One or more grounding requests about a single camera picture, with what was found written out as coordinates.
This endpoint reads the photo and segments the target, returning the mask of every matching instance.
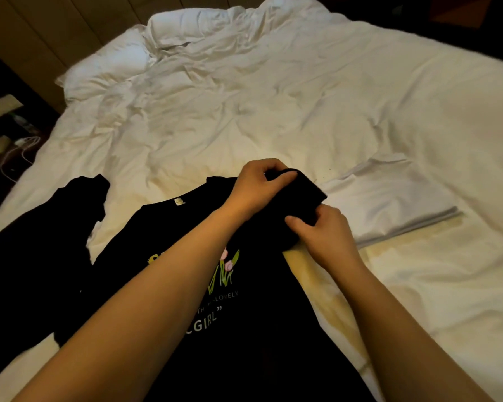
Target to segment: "white duvet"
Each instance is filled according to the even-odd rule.
[[[107,76],[99,92],[69,99],[0,208],[0,229],[74,177],[101,173],[111,187],[88,244],[94,259],[141,205],[210,175],[234,176],[248,160],[275,156],[322,183],[376,152],[404,153],[456,195],[463,216],[362,255],[445,351],[503,401],[503,62],[351,22],[314,0],[197,15],[202,37],[179,28],[182,18],[159,17],[145,29],[150,61],[140,73]],[[314,268],[293,271],[325,330],[363,372],[353,318]],[[50,342],[39,346],[39,359],[36,347],[0,376],[0,400],[55,351]]]

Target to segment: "wooden headboard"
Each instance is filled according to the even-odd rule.
[[[0,0],[0,59],[58,112],[54,80],[127,28],[190,7],[257,7],[263,0]]]

